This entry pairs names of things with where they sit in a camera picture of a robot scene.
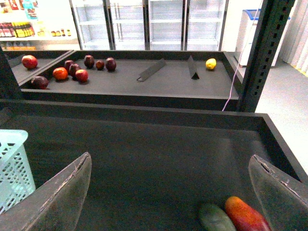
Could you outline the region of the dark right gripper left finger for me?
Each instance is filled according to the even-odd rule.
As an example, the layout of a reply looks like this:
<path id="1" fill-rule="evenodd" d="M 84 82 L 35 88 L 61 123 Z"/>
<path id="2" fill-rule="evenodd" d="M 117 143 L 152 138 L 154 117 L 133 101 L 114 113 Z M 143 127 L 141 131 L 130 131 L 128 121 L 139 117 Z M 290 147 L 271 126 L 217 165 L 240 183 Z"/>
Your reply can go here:
<path id="1" fill-rule="evenodd" d="M 84 153 L 0 216 L 2 231 L 73 231 L 87 196 L 91 155 Z"/>

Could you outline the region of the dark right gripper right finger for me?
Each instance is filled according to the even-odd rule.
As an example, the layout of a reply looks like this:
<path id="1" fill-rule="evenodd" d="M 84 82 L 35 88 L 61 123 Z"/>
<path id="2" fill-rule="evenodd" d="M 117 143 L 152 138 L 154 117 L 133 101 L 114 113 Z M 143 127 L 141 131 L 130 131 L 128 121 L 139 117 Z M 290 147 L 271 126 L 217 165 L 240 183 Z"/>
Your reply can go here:
<path id="1" fill-rule="evenodd" d="M 308 229 L 308 187 L 258 155 L 250 158 L 250 180 L 273 231 Z"/>

